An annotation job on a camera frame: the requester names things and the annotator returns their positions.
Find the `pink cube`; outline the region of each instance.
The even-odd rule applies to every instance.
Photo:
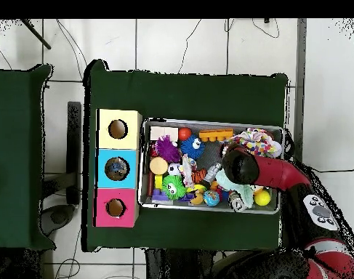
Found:
[[[95,227],[134,227],[139,213],[137,190],[98,188],[96,208]]]

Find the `green tablecloth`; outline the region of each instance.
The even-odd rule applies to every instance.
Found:
[[[287,77],[166,75],[143,71],[115,72],[102,60],[85,71],[85,117],[89,124],[84,157],[89,154],[88,247],[200,248],[239,250],[278,246],[279,213],[236,214],[141,208],[134,228],[92,226],[95,167],[95,111],[137,110],[144,118],[175,118],[283,126]]]
[[[0,70],[0,247],[54,248],[39,229],[41,90],[51,69]]]

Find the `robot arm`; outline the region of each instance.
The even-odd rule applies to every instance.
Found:
[[[338,232],[337,221],[296,166],[254,156],[240,145],[228,148],[222,166],[231,182],[272,187],[286,194],[283,225],[288,226],[292,248],[305,252],[310,269],[306,279],[354,279],[354,259]]]

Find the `green fuzzy ball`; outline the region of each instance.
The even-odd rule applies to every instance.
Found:
[[[183,197],[187,188],[183,186],[182,178],[177,175],[168,175],[162,180],[162,191],[171,200]]]

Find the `plastic bin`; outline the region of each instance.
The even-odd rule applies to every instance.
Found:
[[[220,202],[217,206],[211,207],[206,204],[199,206],[191,206],[188,202],[173,201],[172,205],[155,204],[152,203],[150,197],[147,196],[148,186],[148,172],[150,157],[148,156],[148,147],[150,141],[150,127],[151,126],[165,126],[165,127],[188,127],[193,134],[198,136],[201,130],[206,129],[233,129],[234,134],[240,134],[243,130],[249,127],[265,129],[272,133],[275,141],[279,142],[282,147],[282,153],[279,158],[283,158],[285,131],[279,126],[263,126],[263,125],[249,125],[249,124],[229,124],[219,122],[203,122],[203,121],[186,121],[186,120],[171,120],[171,119],[154,119],[146,118],[142,123],[142,141],[140,146],[140,168],[139,168],[139,185],[138,185],[138,202],[144,207],[156,209],[183,209],[190,211],[223,211],[233,212],[227,201]],[[216,162],[222,162],[219,154],[220,142],[205,142],[205,150],[201,157],[196,162],[198,169],[205,168],[206,170]],[[266,206],[258,206],[254,203],[253,207],[243,211],[242,213],[253,214],[274,214],[280,209],[281,192],[272,189],[271,202]]]

